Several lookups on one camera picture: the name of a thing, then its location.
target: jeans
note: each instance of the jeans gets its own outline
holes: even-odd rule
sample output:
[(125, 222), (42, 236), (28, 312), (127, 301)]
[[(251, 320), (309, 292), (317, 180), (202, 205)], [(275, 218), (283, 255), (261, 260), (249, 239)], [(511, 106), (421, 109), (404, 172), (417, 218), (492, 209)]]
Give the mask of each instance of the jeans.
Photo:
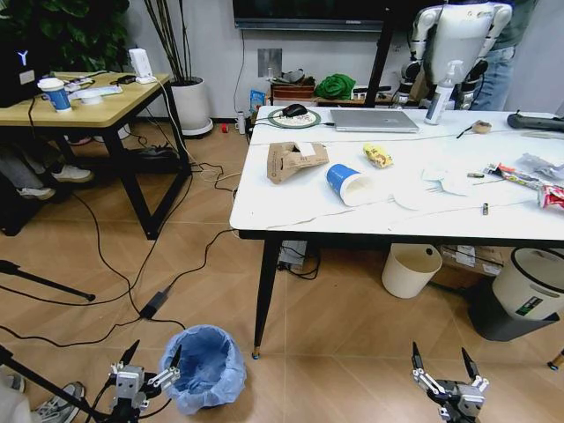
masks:
[(511, 87), (514, 57), (515, 47), (492, 50), (487, 54), (486, 60), (489, 66), (482, 77), (483, 85), (481, 86), (480, 83), (476, 90), (471, 110), (503, 110)]
[(0, 173), (17, 188), (43, 188), (37, 176), (62, 161), (61, 153), (46, 142), (28, 138), (0, 142)]

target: wooden floor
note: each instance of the wooden floor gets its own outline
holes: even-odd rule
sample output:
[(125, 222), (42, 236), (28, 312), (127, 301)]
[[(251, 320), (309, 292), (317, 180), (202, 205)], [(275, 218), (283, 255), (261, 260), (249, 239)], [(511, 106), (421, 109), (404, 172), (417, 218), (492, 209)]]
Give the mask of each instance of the wooden floor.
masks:
[[(132, 131), (157, 144), (163, 142), (150, 124), (138, 124)], [(232, 174), (242, 169), (247, 143), (232, 127), (229, 134), (216, 129), (209, 137), (190, 140), (188, 148), (197, 160), (220, 164), (226, 174)], [(77, 151), (102, 154), (105, 150), (103, 145), (90, 144)], [(170, 176), (145, 174), (139, 181), (155, 205)], [(219, 185), (234, 189), (238, 181), (235, 176)], [(106, 176), (95, 188), (77, 193), (100, 221), (104, 256), (134, 279), (152, 242), (145, 239), (121, 183)], [(229, 228), (231, 207), (229, 192), (214, 189), (200, 174), (195, 176), (187, 199), (164, 228), (134, 290), (139, 307), (179, 272), (202, 262), (205, 244)], [(125, 282), (99, 259), (93, 221), (72, 197), (45, 206), (17, 237), (0, 236), (0, 251), (3, 259), (26, 271), (96, 293), (99, 300), (126, 289)], [(562, 421), (564, 370), (554, 373), (545, 362), (564, 346), (564, 324), (510, 343), (485, 341), (472, 329), (466, 306), (457, 297), (430, 287), (408, 301), (389, 295), (380, 280), (385, 260), (380, 252), (323, 250), (319, 278), (314, 281), (280, 272), (263, 356), (253, 361), (250, 351), (261, 253), (261, 242), (222, 235), (210, 250), (207, 266), (181, 278), (155, 316), (188, 326), (215, 324), (229, 331), (247, 361), (248, 379), (240, 398), (191, 419), (171, 404), (147, 421), (438, 422), (437, 407), (412, 382), (413, 340), (419, 343), (427, 369), (437, 377), (465, 379), (460, 347), (469, 350), (482, 375), (491, 381), (483, 423)], [(0, 283), (44, 298), (74, 301), (22, 279), (2, 275)], [(21, 335), (44, 336), (58, 343), (102, 338), (114, 323), (135, 317), (127, 297), (96, 307), (66, 307), (12, 293), (1, 295), (1, 324)], [(103, 343), (65, 349), (40, 340), (18, 341), (0, 330), (0, 342), (18, 360), (56, 383), (80, 380), (92, 401), (109, 364), (134, 340), (141, 339), (134, 362), (156, 370), (164, 344), (177, 330), (169, 323), (139, 322), (116, 329)], [(48, 397), (33, 385), (27, 392), (32, 404)], [(150, 411), (163, 399), (155, 399)], [(101, 404), (107, 406), (108, 399)]]

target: spray bottle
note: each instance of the spray bottle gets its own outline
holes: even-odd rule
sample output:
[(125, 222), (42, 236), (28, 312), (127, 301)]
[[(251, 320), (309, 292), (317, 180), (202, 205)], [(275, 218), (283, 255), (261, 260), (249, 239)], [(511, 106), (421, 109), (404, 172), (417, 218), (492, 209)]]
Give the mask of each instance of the spray bottle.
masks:
[(456, 68), (460, 65), (462, 65), (461, 60), (452, 60), (449, 62), (449, 71), (447, 72), (447, 76), (439, 82), (439, 84), (437, 84), (437, 87), (434, 90), (433, 101), (431, 102), (427, 116), (425, 116), (425, 123), (430, 125), (439, 124), (442, 112), (444, 112), (445, 108), (447, 108), (452, 91), (455, 89), (453, 79), (456, 76)]

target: paper bag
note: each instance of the paper bag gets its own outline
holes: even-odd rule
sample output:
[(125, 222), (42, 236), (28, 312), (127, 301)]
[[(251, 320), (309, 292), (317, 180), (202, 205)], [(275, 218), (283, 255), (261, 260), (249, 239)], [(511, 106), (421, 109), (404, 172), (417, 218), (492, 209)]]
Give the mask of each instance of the paper bag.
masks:
[(325, 163), (329, 163), (329, 157), (321, 144), (271, 144), (268, 151), (267, 175), (274, 183), (281, 183), (300, 169)]

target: power adapter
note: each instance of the power adapter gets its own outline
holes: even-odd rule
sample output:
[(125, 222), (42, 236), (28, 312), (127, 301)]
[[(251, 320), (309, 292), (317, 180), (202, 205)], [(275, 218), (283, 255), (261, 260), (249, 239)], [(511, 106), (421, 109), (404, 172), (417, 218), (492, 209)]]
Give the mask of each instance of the power adapter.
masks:
[(141, 318), (146, 320), (151, 320), (154, 315), (157, 314), (159, 308), (165, 303), (168, 299), (168, 292), (170, 291), (170, 286), (167, 286), (167, 289), (164, 291), (158, 291), (156, 294), (153, 295), (151, 300), (145, 304), (139, 315)]

